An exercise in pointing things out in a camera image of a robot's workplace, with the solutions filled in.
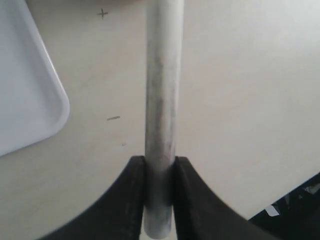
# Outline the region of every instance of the pencil mark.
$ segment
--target pencil mark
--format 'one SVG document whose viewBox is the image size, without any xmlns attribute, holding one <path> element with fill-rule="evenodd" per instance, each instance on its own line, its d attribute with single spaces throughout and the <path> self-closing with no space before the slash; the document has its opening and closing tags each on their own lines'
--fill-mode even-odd
<svg viewBox="0 0 320 240">
<path fill-rule="evenodd" d="M 101 15 L 101 19 L 104 19 L 104 16 L 105 16 L 106 14 L 108 14 L 108 12 L 107 12 L 107 11 L 104 11 L 104 9 L 101 8 L 101 12 L 98 13 L 97 15 Z"/>
<path fill-rule="evenodd" d="M 119 119 L 120 116 L 113 116 L 113 117 L 110 117 L 107 119 L 107 121 L 110 121 L 110 120 L 115 120 L 115 119 Z"/>
</svg>

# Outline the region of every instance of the metal rod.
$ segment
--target metal rod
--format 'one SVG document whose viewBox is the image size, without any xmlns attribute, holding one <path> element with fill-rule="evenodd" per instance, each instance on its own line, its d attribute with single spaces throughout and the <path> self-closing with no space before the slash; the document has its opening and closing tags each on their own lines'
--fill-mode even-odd
<svg viewBox="0 0 320 240">
<path fill-rule="evenodd" d="M 147 0 L 144 230 L 153 239 L 163 239 L 171 230 L 183 13 L 184 0 Z"/>
</svg>

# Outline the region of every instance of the white tray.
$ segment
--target white tray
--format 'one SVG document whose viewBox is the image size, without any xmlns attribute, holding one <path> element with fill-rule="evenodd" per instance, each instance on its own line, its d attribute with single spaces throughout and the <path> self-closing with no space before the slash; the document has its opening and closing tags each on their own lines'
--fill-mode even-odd
<svg viewBox="0 0 320 240">
<path fill-rule="evenodd" d="M 56 134 L 69 100 L 24 0 L 0 0 L 0 156 Z"/>
</svg>

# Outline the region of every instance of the aluminum tube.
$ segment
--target aluminum tube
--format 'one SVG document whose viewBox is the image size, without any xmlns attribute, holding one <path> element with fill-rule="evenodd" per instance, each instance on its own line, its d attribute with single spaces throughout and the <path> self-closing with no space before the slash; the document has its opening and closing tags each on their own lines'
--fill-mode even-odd
<svg viewBox="0 0 320 240">
<path fill-rule="evenodd" d="M 183 13 L 184 0 L 147 0 L 144 230 L 153 239 L 171 230 Z"/>
</svg>

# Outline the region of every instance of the table surface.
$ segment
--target table surface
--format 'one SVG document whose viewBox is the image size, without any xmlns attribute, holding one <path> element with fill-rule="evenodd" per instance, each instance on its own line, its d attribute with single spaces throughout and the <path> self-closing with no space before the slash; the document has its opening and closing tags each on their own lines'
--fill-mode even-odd
<svg viewBox="0 0 320 240">
<path fill-rule="evenodd" d="M 66 223 L 144 154 L 145 1 L 28 4 L 70 117 L 0 158 L 2 240 Z M 319 12 L 317 0 L 185 3 L 177 155 L 245 218 L 319 172 Z"/>
</svg>

